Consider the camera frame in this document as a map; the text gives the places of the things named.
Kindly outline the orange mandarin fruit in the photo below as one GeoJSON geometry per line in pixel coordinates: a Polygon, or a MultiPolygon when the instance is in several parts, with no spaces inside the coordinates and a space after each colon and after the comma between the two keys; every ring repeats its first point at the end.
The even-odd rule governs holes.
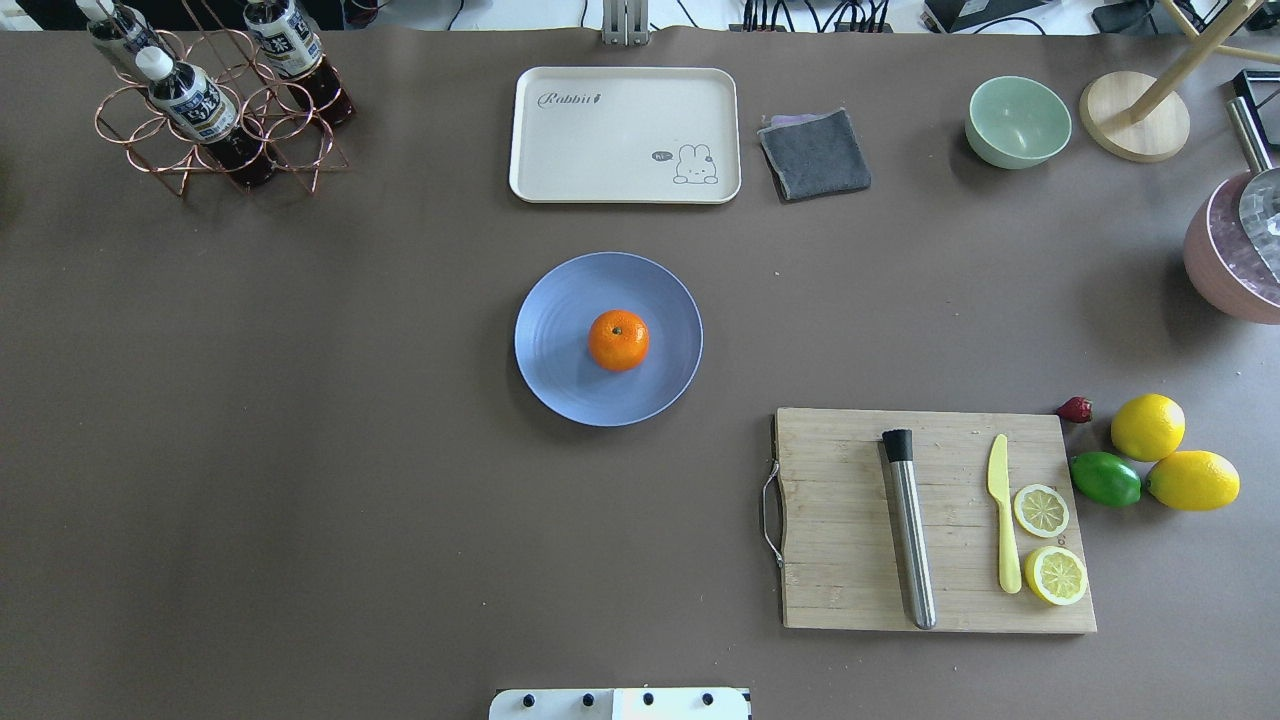
{"type": "Polygon", "coordinates": [[[650,347],[648,324],[636,313],[611,309],[588,332],[588,351],[608,372],[628,372],[645,361],[650,347]]]}

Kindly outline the blue ceramic plate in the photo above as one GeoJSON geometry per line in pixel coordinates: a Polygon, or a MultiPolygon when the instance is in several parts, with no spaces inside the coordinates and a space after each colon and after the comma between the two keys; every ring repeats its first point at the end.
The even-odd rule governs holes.
{"type": "Polygon", "coordinates": [[[660,264],[630,252],[590,252],[548,272],[515,324],[515,356],[532,393],[550,410],[593,427],[655,416],[691,384],[703,351],[701,315],[686,286],[660,264]],[[637,314],[652,333],[635,369],[609,372],[588,351],[603,313],[637,314]]]}

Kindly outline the cream plastic tray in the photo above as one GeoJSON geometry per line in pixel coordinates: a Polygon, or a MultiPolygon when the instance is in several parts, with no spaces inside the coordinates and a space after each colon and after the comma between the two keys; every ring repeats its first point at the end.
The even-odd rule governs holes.
{"type": "Polygon", "coordinates": [[[516,85],[508,184],[526,202],[728,202],[736,83],[717,68],[534,67],[516,85]]]}

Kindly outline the dark grey folded cloth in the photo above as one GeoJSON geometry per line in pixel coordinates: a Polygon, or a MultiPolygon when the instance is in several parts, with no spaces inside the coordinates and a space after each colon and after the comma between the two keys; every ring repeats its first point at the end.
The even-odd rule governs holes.
{"type": "Polygon", "coordinates": [[[870,187],[873,176],[845,108],[773,115],[756,132],[787,202],[870,187]]]}

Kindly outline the wooden cutting board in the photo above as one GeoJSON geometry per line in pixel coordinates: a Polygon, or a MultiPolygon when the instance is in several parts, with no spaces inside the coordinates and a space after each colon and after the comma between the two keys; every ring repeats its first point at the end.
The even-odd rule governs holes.
{"type": "Polygon", "coordinates": [[[899,502],[882,434],[913,434],[938,632],[1085,634],[1092,598],[1069,606],[998,584],[989,451],[1007,438],[1011,491],[1043,484],[1075,507],[1060,420],[1006,413],[782,407],[774,414],[782,621],[791,629],[913,632],[899,502]]]}

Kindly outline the lemon slice upper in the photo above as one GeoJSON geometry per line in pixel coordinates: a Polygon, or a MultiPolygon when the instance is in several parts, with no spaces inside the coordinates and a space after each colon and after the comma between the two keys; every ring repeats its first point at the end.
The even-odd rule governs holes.
{"type": "Polygon", "coordinates": [[[1069,527],[1071,515],[1065,498],[1044,484],[1020,488],[1012,497],[1012,516],[1019,527],[1038,538],[1052,539],[1069,527]]]}

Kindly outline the lemon slice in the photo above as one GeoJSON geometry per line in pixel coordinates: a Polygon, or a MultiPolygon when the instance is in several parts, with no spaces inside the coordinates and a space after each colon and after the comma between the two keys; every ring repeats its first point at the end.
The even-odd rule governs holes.
{"type": "Polygon", "coordinates": [[[1020,488],[1012,497],[1012,516],[1019,527],[1038,538],[1052,539],[1069,527],[1071,515],[1065,498],[1044,484],[1020,488]]]}
{"type": "Polygon", "coordinates": [[[1023,571],[1030,591],[1055,606],[1079,602],[1089,587],[1085,564],[1064,547],[1046,546],[1032,551],[1023,571]]]}

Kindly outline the red strawberry toy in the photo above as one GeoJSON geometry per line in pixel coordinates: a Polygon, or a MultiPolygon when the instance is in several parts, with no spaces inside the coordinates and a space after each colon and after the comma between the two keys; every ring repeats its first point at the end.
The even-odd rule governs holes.
{"type": "Polygon", "coordinates": [[[1073,396],[1061,404],[1055,414],[1064,421],[1084,424],[1093,418],[1093,404],[1084,396],[1073,396]]]}

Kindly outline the green ceramic bowl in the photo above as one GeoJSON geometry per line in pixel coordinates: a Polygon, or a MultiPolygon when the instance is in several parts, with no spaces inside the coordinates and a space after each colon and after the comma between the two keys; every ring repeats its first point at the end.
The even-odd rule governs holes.
{"type": "Polygon", "coordinates": [[[1059,154],[1071,135],[1073,120],[1064,101],[1034,79],[995,77],[970,96],[966,141],[992,167],[1020,170],[1038,165],[1059,154]]]}

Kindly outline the dark drink bottle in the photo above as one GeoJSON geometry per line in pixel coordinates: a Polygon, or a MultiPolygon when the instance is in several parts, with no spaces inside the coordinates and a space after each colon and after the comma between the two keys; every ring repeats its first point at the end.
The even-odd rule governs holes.
{"type": "Polygon", "coordinates": [[[301,110],[312,111],[330,127],[355,115],[356,106],[298,3],[248,1],[242,15],[265,61],[301,110]]]}
{"type": "Polygon", "coordinates": [[[148,82],[150,102],[237,184],[257,187],[271,179],[275,165],[265,142],[246,131],[238,105],[204,69],[159,47],[141,50],[136,65],[148,82]]]}
{"type": "Polygon", "coordinates": [[[138,72],[137,54],[146,47],[159,47],[173,56],[143,14],[114,1],[79,0],[76,3],[86,18],[86,29],[95,47],[123,76],[138,72]]]}

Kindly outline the dark drink bottle front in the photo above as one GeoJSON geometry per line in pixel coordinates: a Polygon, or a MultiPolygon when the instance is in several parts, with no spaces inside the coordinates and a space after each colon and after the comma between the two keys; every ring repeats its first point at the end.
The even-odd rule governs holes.
{"type": "Polygon", "coordinates": [[[136,65],[148,82],[150,102],[237,184],[257,187],[271,179],[275,165],[265,142],[246,131],[238,105],[204,69],[159,47],[141,50],[136,65]]]}

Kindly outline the wooden cup tree stand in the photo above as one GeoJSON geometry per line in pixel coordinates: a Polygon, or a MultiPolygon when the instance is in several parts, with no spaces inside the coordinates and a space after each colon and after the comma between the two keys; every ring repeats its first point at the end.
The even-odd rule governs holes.
{"type": "Polygon", "coordinates": [[[1230,1],[1203,31],[1181,18],[1171,1],[1162,6],[1175,17],[1189,45],[1158,77],[1116,70],[1092,81],[1079,101],[1079,115],[1089,136],[1111,154],[1129,161],[1152,163],[1178,154],[1190,132],[1189,111],[1178,86],[1212,53],[1279,64],[1276,53],[1226,46],[1224,41],[1262,8],[1261,1],[1230,1]]]}

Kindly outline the pink bowl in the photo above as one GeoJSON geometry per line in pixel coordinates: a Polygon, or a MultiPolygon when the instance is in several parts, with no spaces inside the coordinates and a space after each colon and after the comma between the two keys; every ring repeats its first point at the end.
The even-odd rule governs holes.
{"type": "Polygon", "coordinates": [[[1249,172],[1224,181],[1193,215],[1184,238],[1187,274],[1217,310],[1245,322],[1279,323],[1277,281],[1262,263],[1238,215],[1249,172]]]}

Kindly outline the dark drink bottle back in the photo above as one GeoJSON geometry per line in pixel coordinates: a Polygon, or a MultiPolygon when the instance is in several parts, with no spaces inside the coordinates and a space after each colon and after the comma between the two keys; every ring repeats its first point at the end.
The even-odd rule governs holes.
{"type": "Polygon", "coordinates": [[[123,76],[138,72],[137,54],[146,47],[159,47],[173,56],[143,14],[114,1],[79,0],[76,3],[86,18],[86,29],[95,47],[123,76]]]}

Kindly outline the aluminium frame post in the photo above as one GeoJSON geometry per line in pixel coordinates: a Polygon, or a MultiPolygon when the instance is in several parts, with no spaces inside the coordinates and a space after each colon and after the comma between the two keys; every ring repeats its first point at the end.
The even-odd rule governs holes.
{"type": "Polygon", "coordinates": [[[649,41],[648,0],[602,1],[602,42],[605,46],[643,46],[649,41]]]}

